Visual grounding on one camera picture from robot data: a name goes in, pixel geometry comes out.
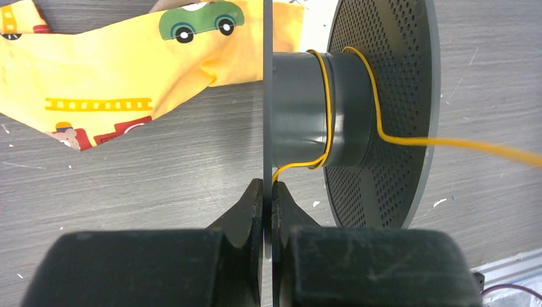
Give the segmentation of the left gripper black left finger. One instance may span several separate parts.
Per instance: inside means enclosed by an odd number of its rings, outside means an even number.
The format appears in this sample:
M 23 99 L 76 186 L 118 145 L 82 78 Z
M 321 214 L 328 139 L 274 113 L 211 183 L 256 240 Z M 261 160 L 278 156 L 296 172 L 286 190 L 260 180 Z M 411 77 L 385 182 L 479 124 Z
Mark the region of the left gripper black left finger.
M 259 306 L 263 187 L 206 228 L 66 233 L 23 306 Z

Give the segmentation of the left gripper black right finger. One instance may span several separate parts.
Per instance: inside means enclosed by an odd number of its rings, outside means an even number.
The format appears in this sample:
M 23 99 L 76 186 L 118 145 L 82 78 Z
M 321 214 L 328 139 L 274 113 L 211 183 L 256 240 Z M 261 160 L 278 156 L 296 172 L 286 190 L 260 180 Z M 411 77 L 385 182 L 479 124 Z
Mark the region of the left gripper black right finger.
M 273 191 L 274 306 L 480 306 L 445 233 L 320 226 L 282 182 Z

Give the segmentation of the black cable spool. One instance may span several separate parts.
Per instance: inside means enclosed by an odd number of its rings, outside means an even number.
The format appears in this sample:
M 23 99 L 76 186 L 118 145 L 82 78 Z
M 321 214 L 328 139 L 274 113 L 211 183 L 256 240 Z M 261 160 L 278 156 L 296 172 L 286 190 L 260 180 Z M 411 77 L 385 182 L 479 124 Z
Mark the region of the black cable spool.
M 283 14 L 263 3 L 265 254 L 273 257 L 274 168 L 319 165 L 339 227 L 406 228 L 433 149 L 440 43 L 433 1 L 339 1 L 324 52 L 272 52 Z

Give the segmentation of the yellow snack bag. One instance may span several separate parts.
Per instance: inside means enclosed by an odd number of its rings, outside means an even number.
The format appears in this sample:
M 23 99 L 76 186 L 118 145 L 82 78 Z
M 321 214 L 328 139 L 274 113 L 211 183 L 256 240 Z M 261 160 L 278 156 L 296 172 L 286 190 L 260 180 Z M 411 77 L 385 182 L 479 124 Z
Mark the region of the yellow snack bag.
M 1 8 L 1 112 L 84 151 L 208 87 L 263 77 L 263 2 L 207 1 L 76 35 L 32 1 Z

